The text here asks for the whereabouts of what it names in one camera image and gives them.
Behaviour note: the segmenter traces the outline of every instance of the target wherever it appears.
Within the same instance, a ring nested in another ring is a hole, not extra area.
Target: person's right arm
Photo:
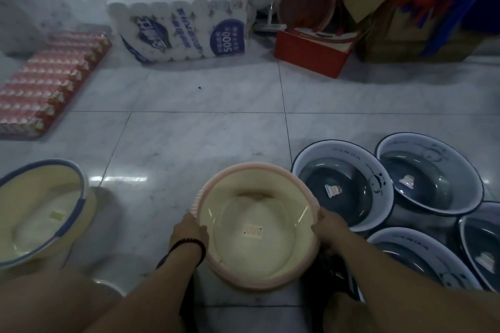
[[[322,208],[311,228],[344,258],[383,332],[500,331],[498,321],[480,305],[393,260],[351,232],[339,215]]]

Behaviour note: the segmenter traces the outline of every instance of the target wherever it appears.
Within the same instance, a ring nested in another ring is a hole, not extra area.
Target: dark red bracelet
[[[198,246],[200,247],[200,249],[202,249],[202,258],[200,259],[200,261],[196,265],[196,267],[198,267],[199,265],[202,264],[203,260],[205,259],[206,254],[207,254],[207,248],[205,247],[205,244],[203,242],[201,242],[200,240],[197,240],[197,239],[182,239],[182,240],[179,240],[175,244],[172,245],[172,247],[168,251],[168,254],[170,254],[174,249],[178,248],[182,244],[188,244],[188,243],[198,244]]]

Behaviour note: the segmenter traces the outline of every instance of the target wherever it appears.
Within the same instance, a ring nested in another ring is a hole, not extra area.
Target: person's left arm
[[[200,240],[208,248],[207,228],[200,227],[189,213],[174,227],[170,247],[184,238]],[[178,246],[158,270],[85,333],[173,331],[178,324],[184,293],[201,256],[198,244]]]

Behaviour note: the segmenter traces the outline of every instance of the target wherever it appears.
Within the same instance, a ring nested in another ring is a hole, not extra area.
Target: white wrapped package
[[[51,35],[74,30],[78,20],[65,0],[0,0],[0,51],[29,54]]]
[[[124,46],[142,63],[245,52],[248,0],[108,0]]]

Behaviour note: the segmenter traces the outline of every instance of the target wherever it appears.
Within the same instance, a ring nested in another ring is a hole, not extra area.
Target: person's left hand
[[[207,232],[207,227],[200,227],[190,212],[186,213],[182,221],[173,227],[168,249],[170,250],[177,241],[186,238],[200,240],[203,242],[203,245],[205,245],[205,248],[207,250],[209,249],[209,233]]]

